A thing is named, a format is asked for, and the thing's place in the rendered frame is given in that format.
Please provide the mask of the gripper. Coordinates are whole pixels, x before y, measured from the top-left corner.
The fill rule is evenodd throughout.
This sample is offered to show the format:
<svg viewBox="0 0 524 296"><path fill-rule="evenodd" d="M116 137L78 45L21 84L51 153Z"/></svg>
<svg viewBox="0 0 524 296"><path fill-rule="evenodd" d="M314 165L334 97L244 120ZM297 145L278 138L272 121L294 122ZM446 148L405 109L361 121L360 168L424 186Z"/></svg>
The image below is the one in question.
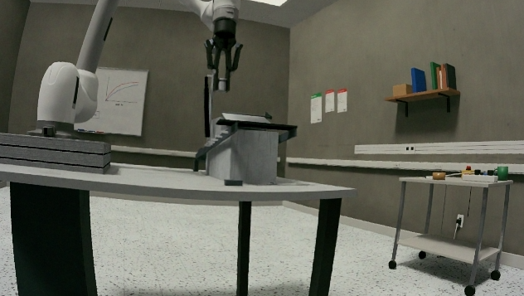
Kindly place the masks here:
<svg viewBox="0 0 524 296"><path fill-rule="evenodd" d="M215 22L214 25L214 34L212 39L206 40L206 42L204 43L206 47L207 68L210 69L211 73L214 75L213 91L216 91L218 89L218 67L221 57L221 51L224 51L226 55L226 93L230 90L230 77L233 75L233 72L237 70L240 59L240 50L243 47L243 44L239 44L236 42L234 35L235 29L235 21L231 19L218 20ZM212 43L216 48L214 65L212 60ZM234 55L233 64L231 64L231 48L233 46L235 46L236 51Z"/></svg>

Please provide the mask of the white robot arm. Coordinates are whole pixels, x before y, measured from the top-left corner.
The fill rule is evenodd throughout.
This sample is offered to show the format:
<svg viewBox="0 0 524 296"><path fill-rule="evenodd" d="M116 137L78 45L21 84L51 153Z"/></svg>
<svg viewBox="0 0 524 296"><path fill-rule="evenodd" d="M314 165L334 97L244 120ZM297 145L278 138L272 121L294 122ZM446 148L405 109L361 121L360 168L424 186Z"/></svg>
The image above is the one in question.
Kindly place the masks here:
<svg viewBox="0 0 524 296"><path fill-rule="evenodd" d="M74 123L90 120L97 110L99 80L95 72L119 1L98 1L76 66L68 62L49 66L41 82L36 130L27 135L80 140L74 135ZM178 1L212 32L218 20L231 19L236 25L239 21L241 0Z"/></svg>

